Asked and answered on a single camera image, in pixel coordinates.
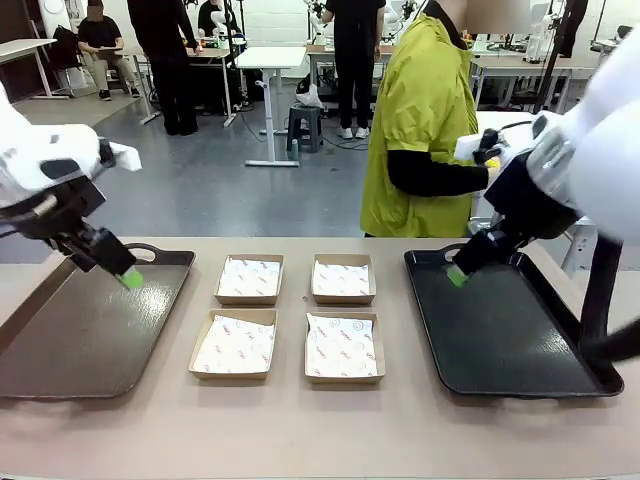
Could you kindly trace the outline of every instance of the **person in green jacket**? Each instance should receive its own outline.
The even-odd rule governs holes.
[[[431,0],[402,36],[380,87],[369,144],[360,219],[367,236],[467,235],[471,193],[486,189],[498,169],[453,158],[458,138],[478,132],[472,54],[460,32],[478,3],[518,1]]]

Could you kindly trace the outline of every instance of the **white plastic bag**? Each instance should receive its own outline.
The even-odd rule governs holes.
[[[309,85],[309,91],[307,93],[296,94],[296,100],[302,103],[305,107],[322,108],[322,102],[318,96],[318,87],[313,83]]]

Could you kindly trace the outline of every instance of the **chair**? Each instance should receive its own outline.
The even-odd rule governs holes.
[[[302,128],[302,121],[306,122],[306,128]],[[309,153],[316,153],[322,145],[322,118],[320,108],[306,107],[301,103],[295,103],[289,109],[289,133],[287,134],[287,151],[291,151],[293,139],[298,144],[307,146]]]

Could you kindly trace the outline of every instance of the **black tray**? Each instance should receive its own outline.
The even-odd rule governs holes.
[[[578,345],[580,322],[531,259],[513,255],[455,287],[440,251],[405,254],[442,383],[462,395],[606,397],[624,382],[591,365]]]
[[[195,254],[127,247],[155,255],[136,262],[142,287],[127,290],[67,259],[0,327],[0,397],[111,398],[133,388]]]

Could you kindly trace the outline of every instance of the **brown tray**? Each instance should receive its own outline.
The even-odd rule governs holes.
[[[195,254],[127,247],[155,255],[136,262],[141,288],[64,260],[0,327],[0,397],[113,398],[135,386]]]

